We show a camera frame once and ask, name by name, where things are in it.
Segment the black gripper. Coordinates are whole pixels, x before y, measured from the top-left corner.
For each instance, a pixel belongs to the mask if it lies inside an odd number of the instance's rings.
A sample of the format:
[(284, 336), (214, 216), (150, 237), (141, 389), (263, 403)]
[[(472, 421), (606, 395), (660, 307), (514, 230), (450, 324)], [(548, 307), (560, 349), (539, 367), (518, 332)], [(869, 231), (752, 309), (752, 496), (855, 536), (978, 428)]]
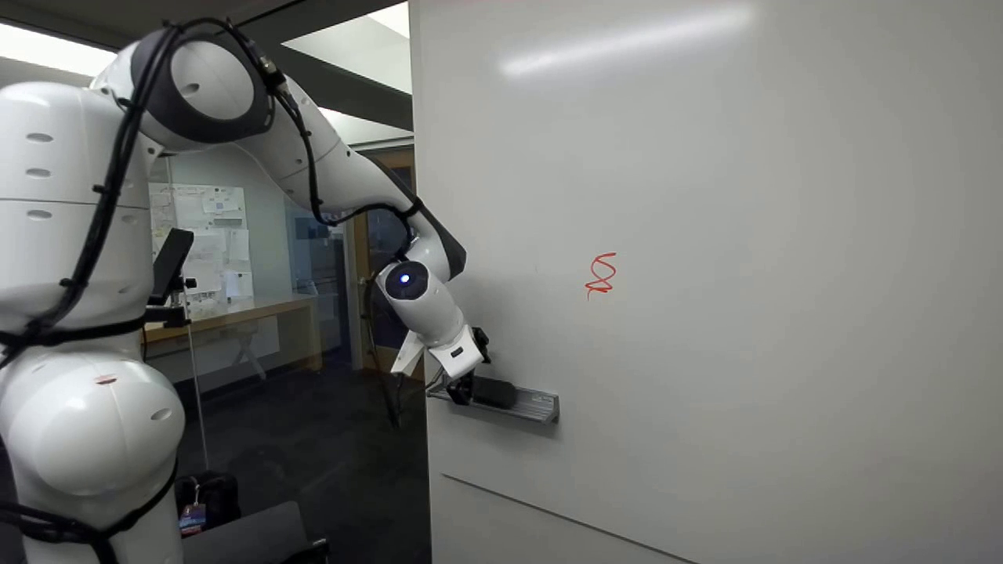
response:
[(472, 398), (472, 371), (490, 360), (490, 336), (482, 328), (470, 332), (470, 342), (458, 351), (458, 364), (449, 374), (449, 398), (468, 403)]

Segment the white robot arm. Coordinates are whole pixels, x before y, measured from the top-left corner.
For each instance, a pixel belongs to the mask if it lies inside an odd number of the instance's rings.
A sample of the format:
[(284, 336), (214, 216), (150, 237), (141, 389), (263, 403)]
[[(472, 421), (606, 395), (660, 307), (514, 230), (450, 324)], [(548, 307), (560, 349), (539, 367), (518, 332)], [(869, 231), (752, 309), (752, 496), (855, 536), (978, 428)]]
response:
[(29, 564), (180, 564), (186, 410), (143, 360), (150, 169), (241, 148), (316, 223), (388, 211), (411, 243), (376, 275), (407, 327), (398, 375), (485, 355), (449, 281), (468, 250), (431, 211), (343, 148), (311, 95), (221, 19), (163, 26), (85, 89), (0, 89), (0, 431)]

